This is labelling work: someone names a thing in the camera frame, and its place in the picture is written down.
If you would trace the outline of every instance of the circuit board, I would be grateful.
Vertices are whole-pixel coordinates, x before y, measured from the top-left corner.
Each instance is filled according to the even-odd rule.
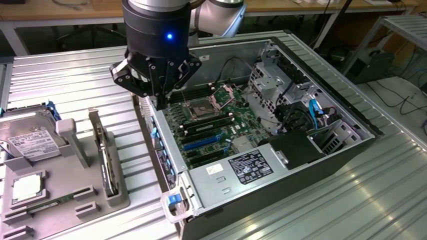
[[[207,96],[185,102],[173,103],[163,110],[180,154],[189,169],[239,153],[239,148],[234,146],[235,139],[242,139],[244,136],[243,138],[248,141],[246,146],[252,145],[256,147],[259,142],[270,137],[270,133],[259,123],[258,116],[254,114],[246,104],[246,99],[239,93],[242,90],[231,87],[227,89],[232,90],[234,99],[231,98],[230,92],[220,89],[214,94],[214,103],[212,98]],[[195,134],[191,137],[183,133],[183,125],[197,124],[197,122],[203,120],[212,119],[215,116],[230,115],[230,113],[232,113],[231,122],[226,123],[224,126],[204,133]],[[187,149],[188,146],[195,146],[195,144],[205,141],[205,139],[212,139],[214,143],[195,147],[193,149]]]

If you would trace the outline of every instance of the power supply label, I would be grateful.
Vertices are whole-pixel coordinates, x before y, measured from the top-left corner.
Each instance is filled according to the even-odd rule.
[[[59,150],[47,130],[9,137],[7,140],[25,158],[33,158]]]
[[[274,173],[259,150],[230,159],[228,162],[244,185]]]

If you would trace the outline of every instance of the motherboard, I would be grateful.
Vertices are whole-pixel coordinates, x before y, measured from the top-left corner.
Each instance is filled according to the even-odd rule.
[[[223,84],[209,96],[183,99],[163,112],[189,169],[251,150],[270,137],[235,85]]]

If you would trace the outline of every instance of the wooden table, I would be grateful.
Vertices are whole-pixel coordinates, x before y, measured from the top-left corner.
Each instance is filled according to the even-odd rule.
[[[407,8],[403,14],[408,14],[418,3],[414,0],[403,1]],[[244,15],[248,17],[312,15],[322,14],[326,10],[326,5],[304,1],[300,4],[296,4],[291,0],[246,0],[244,2],[247,4]],[[315,47],[320,45],[326,37],[344,2],[346,0],[340,0],[340,3],[331,4],[327,8],[326,13],[331,14],[331,17]],[[352,0],[346,12],[384,12],[395,10],[396,6],[394,4],[374,6],[364,2],[364,0]],[[28,0],[25,4],[17,5],[0,4],[0,18],[3,20],[0,21],[0,30],[17,56],[28,55],[28,50],[20,40],[16,28],[111,24],[123,23],[124,21],[120,8],[116,10],[93,10],[92,5],[84,5],[81,6],[81,10],[73,10],[56,5],[52,0]]]

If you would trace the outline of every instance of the metal workbench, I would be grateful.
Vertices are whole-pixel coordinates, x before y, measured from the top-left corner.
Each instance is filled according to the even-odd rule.
[[[382,16],[376,20],[354,54],[342,67],[342,73],[344,75],[348,73],[360,52],[368,47],[382,27],[386,27],[391,32],[398,33],[406,40],[427,51],[427,17],[422,15]],[[379,49],[383,48],[391,37],[391,34],[387,35],[388,36],[378,43],[376,47]]]
[[[399,122],[391,123],[387,112],[294,35],[275,31],[243,34],[238,38],[267,36],[279,37],[386,136],[335,175],[205,239],[426,238],[426,144]],[[218,41],[227,39],[214,37],[200,42]],[[112,47],[15,59],[8,107],[51,99],[61,117],[77,121],[79,137],[92,134],[87,108],[97,107],[101,122],[115,134],[129,191],[128,208],[49,239],[179,238],[159,203],[160,188],[129,93],[113,84],[108,72],[123,53],[124,47]]]

